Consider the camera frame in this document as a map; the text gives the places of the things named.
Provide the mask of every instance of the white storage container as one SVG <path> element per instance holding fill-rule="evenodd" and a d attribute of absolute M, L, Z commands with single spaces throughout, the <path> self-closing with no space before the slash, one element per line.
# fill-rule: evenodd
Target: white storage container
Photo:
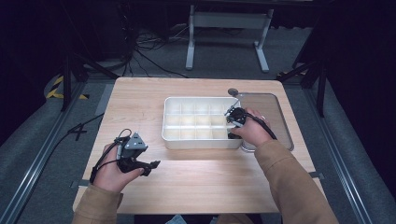
<path fill-rule="evenodd" d="M 224 113 L 233 97 L 169 97 L 163 110 L 163 140 L 170 149 L 239 148 L 242 139 L 228 139 Z"/>

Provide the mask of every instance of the light wood surface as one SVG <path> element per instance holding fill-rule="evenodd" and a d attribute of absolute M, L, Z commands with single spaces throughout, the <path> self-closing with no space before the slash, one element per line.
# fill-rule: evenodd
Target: light wood surface
<path fill-rule="evenodd" d="M 304 139 L 278 81 L 118 78 L 92 148 L 83 179 L 89 179 L 106 144 L 120 132 L 138 132 L 148 145 L 139 161 L 161 161 L 123 191 L 118 210 L 126 214 L 221 214 L 277 212 L 268 182 L 254 155 L 241 149 L 167 149 L 162 139 L 163 104 L 170 96 L 229 96 L 227 90 L 277 97 L 293 143 L 292 153 L 307 172 L 315 171 Z M 76 208 L 86 187 L 79 187 Z"/>

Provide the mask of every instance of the gray floor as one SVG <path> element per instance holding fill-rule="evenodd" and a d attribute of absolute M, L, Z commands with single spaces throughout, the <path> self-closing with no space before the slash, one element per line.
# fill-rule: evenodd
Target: gray floor
<path fill-rule="evenodd" d="M 252 47 L 252 42 L 259 34 L 251 31 L 244 31 L 238 35 L 221 31 L 200 32 L 196 37 L 194 67 L 191 71 L 184 69 L 188 45 L 186 36 L 181 36 L 182 38 L 177 42 L 167 44 L 160 49 L 142 52 L 163 68 L 188 77 L 274 79 L 277 73 L 291 69 L 309 33 L 309 29 L 271 29 L 264 44 L 264 52 L 270 66 L 268 74 L 261 71 Z M 101 64 L 113 63 L 116 62 L 109 60 Z M 144 71 L 146 70 L 151 77 L 180 78 L 175 74 L 166 74 L 137 54 L 135 60 L 131 61 L 131 68 L 132 73 L 128 69 L 125 76 L 146 77 L 147 74 Z M 123 68 L 114 72 L 121 75 Z M 351 203 L 353 200 L 351 201 L 348 197 L 345 183 L 340 178 L 337 166 L 332 160 L 332 146 L 329 145 L 329 137 L 323 134 L 323 128 L 320 125 L 322 121 L 330 130 L 332 140 L 352 176 L 371 222 L 396 223 L 394 198 L 367 157 L 359 137 L 353 131 L 342 107 L 338 104 L 331 85 L 328 83 L 326 89 L 325 119 L 318 121 L 316 111 L 310 107 L 311 99 L 309 98 L 309 95 L 315 95 L 315 87 L 304 91 L 300 86 L 292 84 L 297 80 L 297 77 L 288 80 L 284 87 L 313 162 L 318 172 L 324 175 L 321 183 L 340 223 L 359 223 L 360 219 L 356 216 Z M 94 118 L 103 110 L 112 84 L 114 80 L 101 74 L 90 75 L 83 90 L 83 93 L 89 94 L 90 98 L 76 101 L 56 141 L 71 128 Z M 51 85 L 52 81 L 43 90 L 43 94 L 47 94 Z M 54 121 L 60 115 L 61 106 L 61 99 L 48 99 L 1 146 L 0 211 L 6 210 L 26 170 L 46 141 Z M 71 188 L 70 185 L 82 177 L 99 126 L 100 119 L 96 119 L 84 126 L 87 133 L 82 134 L 78 141 L 76 134 L 70 134 L 56 147 L 18 223 L 68 223 L 71 221 L 72 204 L 77 189 Z M 277 215 L 263 215 L 262 218 L 264 223 L 279 223 Z M 119 223 L 132 222 L 131 216 L 122 215 L 119 218 Z"/>

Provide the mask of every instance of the brown sleeve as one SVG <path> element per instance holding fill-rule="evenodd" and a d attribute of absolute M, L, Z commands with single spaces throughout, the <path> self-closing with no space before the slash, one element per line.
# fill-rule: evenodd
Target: brown sleeve
<path fill-rule="evenodd" d="M 284 223 L 338 223 L 317 184 L 278 141 L 265 142 L 254 155 Z"/>
<path fill-rule="evenodd" d="M 76 208 L 74 224 L 116 223 L 117 208 L 122 200 L 122 194 L 89 185 Z"/>

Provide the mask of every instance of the person's left hand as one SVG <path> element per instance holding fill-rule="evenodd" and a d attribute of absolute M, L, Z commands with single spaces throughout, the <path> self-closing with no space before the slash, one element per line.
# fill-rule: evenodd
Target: person's left hand
<path fill-rule="evenodd" d="M 110 147 L 109 145 L 105 146 L 104 152 Z M 102 164 L 108 161 L 114 161 L 117 157 L 117 146 L 114 146 L 106 155 L 105 159 L 102 161 Z M 143 168 L 132 170 L 129 173 L 123 173 L 117 163 L 111 162 L 109 164 L 104 165 L 97 173 L 95 180 L 93 181 L 93 185 L 100 188 L 113 192 L 121 192 L 125 186 L 138 178 L 145 172 Z"/>

